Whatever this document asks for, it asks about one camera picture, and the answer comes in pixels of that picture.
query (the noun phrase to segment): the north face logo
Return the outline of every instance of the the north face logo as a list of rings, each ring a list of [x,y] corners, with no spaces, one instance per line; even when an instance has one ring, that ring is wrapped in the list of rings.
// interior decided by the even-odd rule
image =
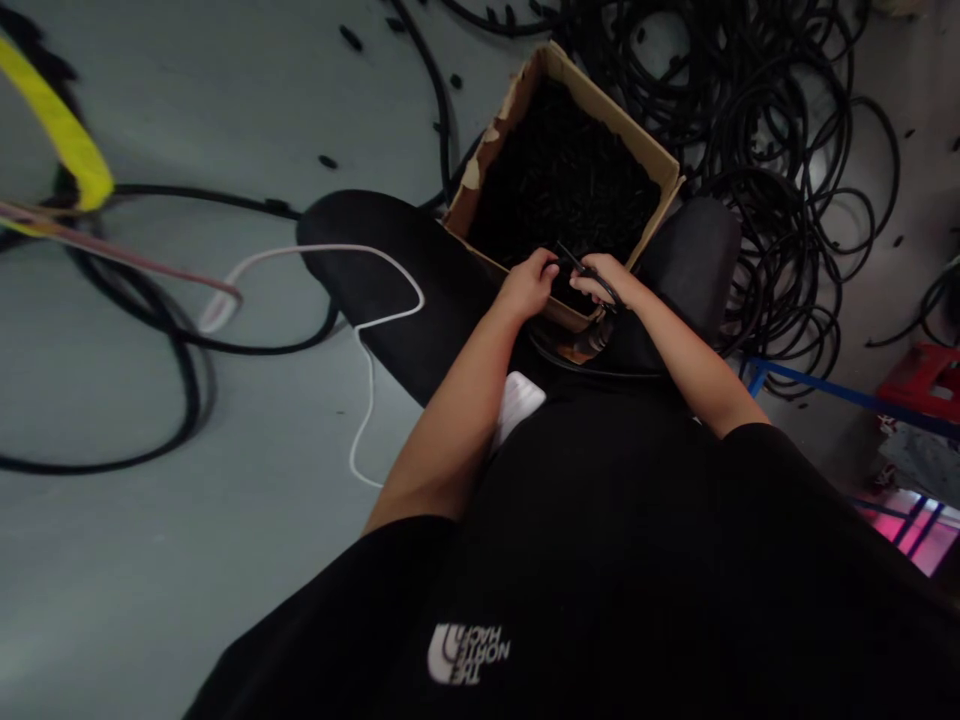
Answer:
[[[510,641],[501,642],[500,625],[437,625],[427,649],[427,670],[443,685],[477,685],[480,668],[506,660]]]

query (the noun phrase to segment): yellow strap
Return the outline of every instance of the yellow strap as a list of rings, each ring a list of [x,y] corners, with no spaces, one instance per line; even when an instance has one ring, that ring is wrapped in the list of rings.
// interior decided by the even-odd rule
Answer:
[[[60,162],[76,177],[80,190],[77,209],[99,208],[113,192],[113,177],[83,125],[27,59],[3,38],[0,38],[0,69],[33,109],[53,142]],[[42,234],[17,223],[0,222],[34,237]]]

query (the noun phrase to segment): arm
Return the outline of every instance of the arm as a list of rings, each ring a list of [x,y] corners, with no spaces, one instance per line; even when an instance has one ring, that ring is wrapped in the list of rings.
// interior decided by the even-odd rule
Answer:
[[[587,255],[582,262],[610,283],[637,314],[684,400],[714,435],[722,439],[741,425],[770,424],[730,366],[623,265],[610,255]],[[575,273],[570,285],[594,300],[612,302],[589,278]]]
[[[497,427],[513,344],[547,304],[558,272],[547,263],[556,259],[541,248],[510,271],[400,451],[364,535],[413,515],[463,515]]]

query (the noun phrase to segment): white cable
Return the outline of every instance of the white cable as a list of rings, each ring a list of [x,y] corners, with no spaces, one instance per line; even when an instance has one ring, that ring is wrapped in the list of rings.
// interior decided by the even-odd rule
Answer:
[[[382,317],[379,320],[371,320],[370,322],[361,323],[353,329],[353,337],[357,341],[357,345],[360,346],[360,349],[363,351],[364,357],[367,359],[367,384],[369,385],[370,391],[370,402],[367,405],[367,414],[363,418],[363,422],[360,423],[360,428],[357,430],[357,434],[353,438],[353,444],[350,446],[350,472],[353,473],[361,482],[371,485],[375,488],[382,488],[383,483],[375,482],[371,480],[366,475],[357,470],[357,447],[360,445],[360,438],[363,435],[363,431],[367,427],[367,423],[370,422],[370,418],[373,415],[374,407],[374,394],[373,394],[373,356],[370,354],[370,351],[367,350],[366,345],[363,344],[363,341],[360,339],[360,331],[367,330],[377,325],[384,325],[388,322],[394,320],[400,320],[401,318],[410,317],[423,309],[423,306],[426,304],[426,298],[423,296],[423,290],[420,289],[420,286],[417,285],[417,281],[413,279],[413,276],[407,272],[400,263],[394,260],[392,257],[387,255],[381,250],[376,248],[367,247],[366,245],[298,245],[295,247],[286,247],[286,248],[277,248],[276,250],[267,250],[266,252],[258,253],[256,255],[251,255],[246,260],[240,262],[230,273],[224,278],[224,282],[227,285],[235,286],[237,281],[239,281],[240,276],[243,275],[247,270],[256,265],[257,263],[263,260],[269,260],[272,257],[277,257],[278,255],[290,255],[290,254],[301,254],[301,253],[310,253],[310,252],[325,252],[328,250],[354,250],[357,252],[367,252],[381,257],[386,260],[388,263],[393,265],[400,273],[407,279],[407,282],[413,286],[413,289],[417,293],[417,305],[416,307],[410,308],[409,310],[404,310],[403,312],[396,313],[394,315],[388,315],[387,317]],[[200,331],[204,334],[214,333],[224,325],[226,325],[230,319],[234,316],[237,309],[240,307],[239,301],[230,295],[229,293],[218,290],[213,296],[213,299],[210,300],[210,303],[207,305],[206,309],[203,311],[203,314],[200,316],[200,321],[198,327]]]

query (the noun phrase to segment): cardboard box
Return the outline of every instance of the cardboard box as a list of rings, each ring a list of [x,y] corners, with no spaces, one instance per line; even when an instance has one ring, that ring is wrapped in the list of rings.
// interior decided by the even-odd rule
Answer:
[[[483,179],[487,168],[500,153],[507,136],[527,114],[530,99],[544,74],[566,85],[574,101],[588,115],[600,120],[611,132],[622,137],[624,145],[637,162],[643,165],[650,179],[660,186],[660,204],[647,223],[643,235],[637,239],[637,246],[627,261],[627,268],[633,269],[650,238],[660,227],[667,209],[684,181],[680,176],[680,164],[619,105],[594,85],[590,78],[570,61],[559,45],[552,42],[537,48],[533,57],[514,79],[500,112],[487,128],[477,151],[467,163],[460,188],[444,216],[443,225],[451,235],[483,260],[495,277],[503,279],[507,268],[472,247],[467,242],[467,237],[480,194],[483,192]],[[580,332],[602,312],[596,310],[588,317],[551,297],[543,314],[568,330]]]

